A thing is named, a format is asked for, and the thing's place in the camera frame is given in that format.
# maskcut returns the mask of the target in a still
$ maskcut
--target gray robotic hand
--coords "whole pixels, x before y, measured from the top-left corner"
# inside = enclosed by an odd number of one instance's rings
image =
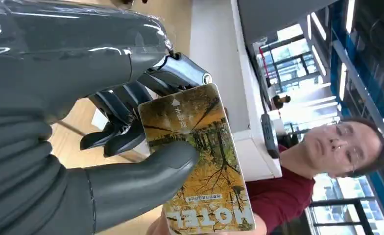
[[[151,99],[144,86],[167,95],[208,81],[173,53],[155,17],[0,0],[0,234],[94,234],[169,200],[198,160],[188,143],[140,163],[65,169],[51,154],[49,125],[88,97],[109,123],[80,147],[104,145],[111,156],[144,139],[137,115]]]

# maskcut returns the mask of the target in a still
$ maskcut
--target window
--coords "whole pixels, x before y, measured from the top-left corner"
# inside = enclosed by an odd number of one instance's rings
[[[366,202],[366,201],[362,201],[361,204],[362,204],[362,207],[363,207],[364,209],[368,209],[368,208],[369,208],[368,202]]]
[[[375,220],[384,220],[381,211],[372,211],[372,214],[374,215]]]
[[[302,34],[303,34],[303,30],[298,23],[290,27],[287,27],[285,29],[282,29],[280,31],[277,31],[279,42],[290,39],[290,38],[294,38]]]
[[[372,213],[371,212],[365,212],[366,214],[366,218],[367,219],[373,219],[374,217],[372,216]]]
[[[271,54],[275,62],[284,60],[286,58],[303,54],[309,51],[309,46],[306,39],[302,39],[278,48],[275,48],[271,51]]]
[[[371,226],[371,229],[372,230],[377,230],[377,225],[375,223],[369,223],[369,225]]]

